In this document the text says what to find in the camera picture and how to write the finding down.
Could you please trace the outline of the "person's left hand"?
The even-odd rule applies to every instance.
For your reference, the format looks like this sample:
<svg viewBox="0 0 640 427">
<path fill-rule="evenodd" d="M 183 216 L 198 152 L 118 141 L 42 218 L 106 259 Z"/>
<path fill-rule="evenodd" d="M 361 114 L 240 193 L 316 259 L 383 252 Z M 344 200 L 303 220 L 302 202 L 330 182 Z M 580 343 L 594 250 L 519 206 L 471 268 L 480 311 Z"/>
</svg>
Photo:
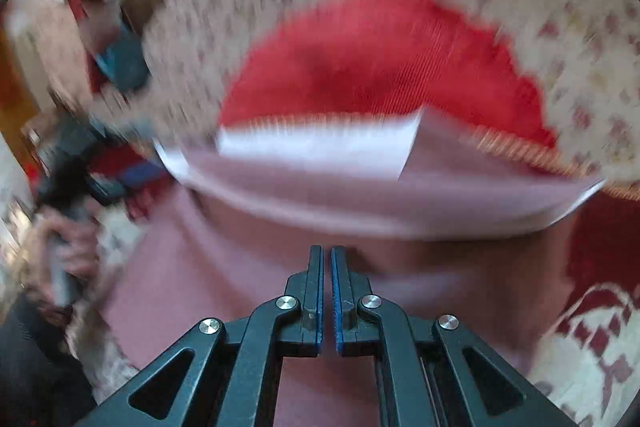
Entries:
<svg viewBox="0 0 640 427">
<path fill-rule="evenodd" d="M 101 225 L 96 215 L 101 205 L 91 198 L 82 205 L 77 220 L 42 206 L 27 236 L 25 293 L 42 315 L 62 314 L 100 274 Z"/>
</svg>

